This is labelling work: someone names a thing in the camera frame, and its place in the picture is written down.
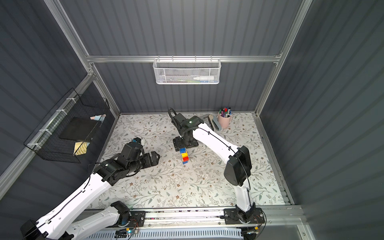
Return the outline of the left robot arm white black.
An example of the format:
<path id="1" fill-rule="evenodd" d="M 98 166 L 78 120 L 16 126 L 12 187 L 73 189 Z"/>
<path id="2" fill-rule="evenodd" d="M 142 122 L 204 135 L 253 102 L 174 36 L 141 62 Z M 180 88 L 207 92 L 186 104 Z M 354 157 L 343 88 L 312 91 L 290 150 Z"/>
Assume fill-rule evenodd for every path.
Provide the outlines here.
<path id="1" fill-rule="evenodd" d="M 56 208 L 38 220 L 21 226 L 24 240 L 80 240 L 106 227 L 137 227 L 129 207 L 116 201 L 98 214 L 75 222 L 75 219 L 97 197 L 118 181 L 136 175 L 140 170 L 158 165 L 160 155 L 144 152 L 140 138 L 125 144 L 121 153 L 97 163 L 87 180 Z"/>

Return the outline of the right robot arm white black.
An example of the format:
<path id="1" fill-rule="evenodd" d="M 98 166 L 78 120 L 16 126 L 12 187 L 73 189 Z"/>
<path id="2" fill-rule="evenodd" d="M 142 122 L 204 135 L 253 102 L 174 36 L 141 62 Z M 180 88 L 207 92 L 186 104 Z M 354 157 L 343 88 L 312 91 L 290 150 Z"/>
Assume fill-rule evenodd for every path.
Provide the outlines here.
<path id="1" fill-rule="evenodd" d="M 168 114 L 179 133 L 179 136 L 173 139 L 175 150 L 196 148 L 199 143 L 212 150 L 226 164 L 224 177 L 234 186 L 236 207 L 239 212 L 249 213 L 254 207 L 254 201 L 250 196 L 249 177 L 252 163 L 249 149 L 231 144 L 197 116 L 187 119 L 172 108 L 168 110 Z"/>

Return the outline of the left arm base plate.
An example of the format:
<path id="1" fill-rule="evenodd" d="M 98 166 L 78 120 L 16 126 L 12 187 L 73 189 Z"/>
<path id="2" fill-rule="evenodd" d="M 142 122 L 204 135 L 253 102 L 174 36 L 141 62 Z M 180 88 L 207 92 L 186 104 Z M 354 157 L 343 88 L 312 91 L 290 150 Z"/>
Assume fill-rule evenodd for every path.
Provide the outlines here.
<path id="1" fill-rule="evenodd" d="M 119 216 L 118 221 L 109 226 L 109 228 L 134 228 L 144 225 L 146 212 L 145 211 L 130 211 Z"/>

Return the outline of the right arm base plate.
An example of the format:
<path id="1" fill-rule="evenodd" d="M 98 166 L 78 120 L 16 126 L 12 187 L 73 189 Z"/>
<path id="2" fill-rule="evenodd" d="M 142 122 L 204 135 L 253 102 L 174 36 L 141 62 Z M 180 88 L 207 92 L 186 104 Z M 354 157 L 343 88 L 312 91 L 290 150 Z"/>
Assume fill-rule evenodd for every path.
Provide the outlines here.
<path id="1" fill-rule="evenodd" d="M 256 224 L 262 225 L 266 222 L 265 214 L 261 208 L 253 208 L 247 212 L 240 209 L 224 209 L 220 219 L 225 220 L 226 225 L 234 224 Z"/>

